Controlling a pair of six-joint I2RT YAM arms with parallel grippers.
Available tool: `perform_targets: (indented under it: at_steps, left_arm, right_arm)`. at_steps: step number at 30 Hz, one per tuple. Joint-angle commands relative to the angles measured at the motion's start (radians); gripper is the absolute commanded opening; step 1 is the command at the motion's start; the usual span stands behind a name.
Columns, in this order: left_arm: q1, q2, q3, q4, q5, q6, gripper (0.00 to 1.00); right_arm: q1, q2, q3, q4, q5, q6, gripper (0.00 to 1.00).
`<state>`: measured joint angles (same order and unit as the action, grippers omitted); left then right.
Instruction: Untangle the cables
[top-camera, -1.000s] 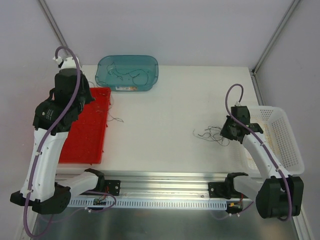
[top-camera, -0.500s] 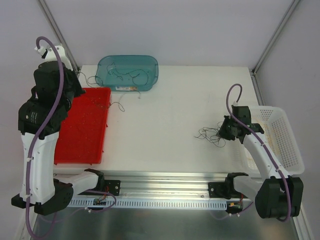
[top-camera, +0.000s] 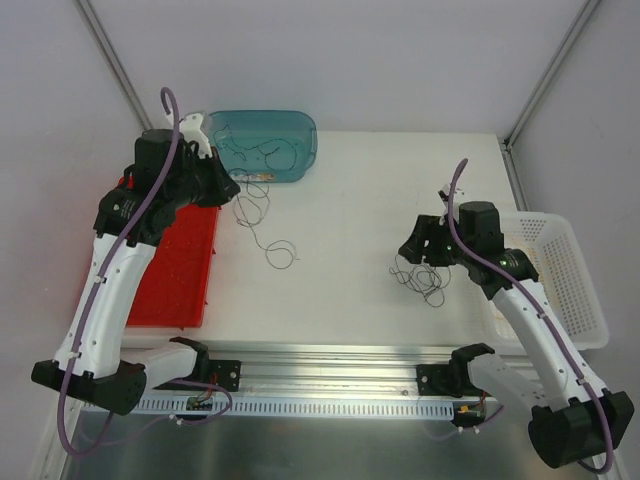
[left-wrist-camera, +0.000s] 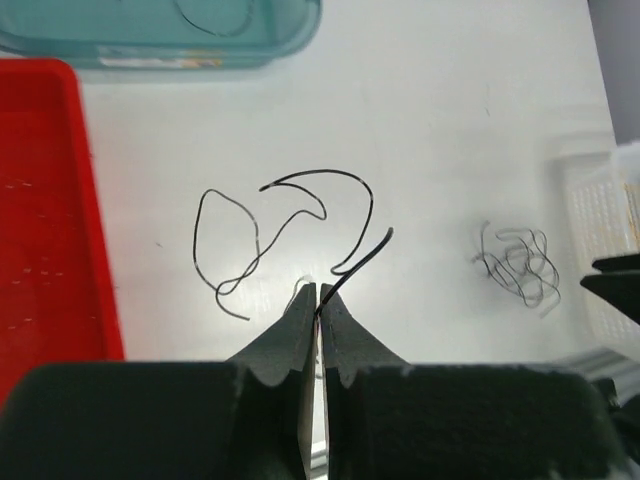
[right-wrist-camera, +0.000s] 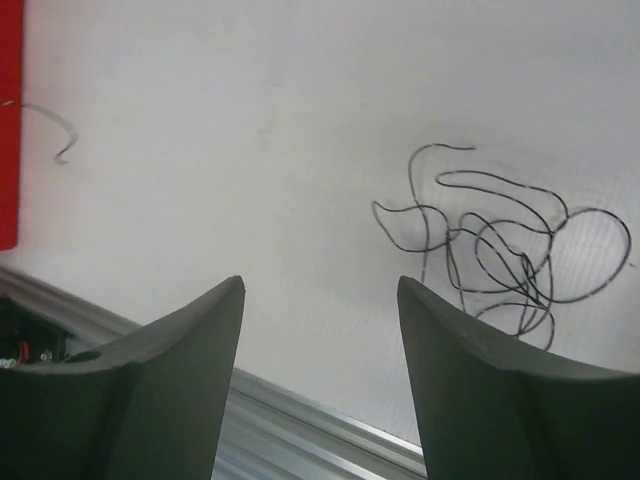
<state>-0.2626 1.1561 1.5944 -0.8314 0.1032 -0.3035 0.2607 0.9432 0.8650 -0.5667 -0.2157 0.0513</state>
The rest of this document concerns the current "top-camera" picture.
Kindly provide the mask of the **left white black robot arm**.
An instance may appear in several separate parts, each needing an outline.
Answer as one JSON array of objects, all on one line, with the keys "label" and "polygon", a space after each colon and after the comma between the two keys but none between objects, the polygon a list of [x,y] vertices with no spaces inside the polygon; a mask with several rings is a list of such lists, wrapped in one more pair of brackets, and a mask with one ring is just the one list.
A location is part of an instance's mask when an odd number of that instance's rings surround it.
[{"label": "left white black robot arm", "polygon": [[240,191],[218,155],[169,129],[142,133],[121,184],[100,201],[92,265],[72,325],[54,357],[37,362],[33,382],[126,415],[143,394],[174,380],[189,389],[210,378],[206,347],[173,337],[124,360],[121,344],[140,282],[179,210],[221,207]]}]

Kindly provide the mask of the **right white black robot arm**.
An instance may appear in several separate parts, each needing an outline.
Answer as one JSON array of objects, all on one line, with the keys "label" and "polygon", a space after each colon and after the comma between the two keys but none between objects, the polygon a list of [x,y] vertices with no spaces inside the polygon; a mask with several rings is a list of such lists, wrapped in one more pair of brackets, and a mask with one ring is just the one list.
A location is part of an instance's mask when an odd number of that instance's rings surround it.
[{"label": "right white black robot arm", "polygon": [[534,450],[551,468],[577,463],[608,472],[634,404],[626,392],[611,391],[573,345],[529,256],[506,247],[494,204],[471,201],[440,216],[418,216],[398,253],[415,265],[463,267],[511,324],[539,378],[530,382],[492,347],[476,343],[454,350],[446,364],[425,366],[428,386],[456,398],[487,393],[520,413]]}]

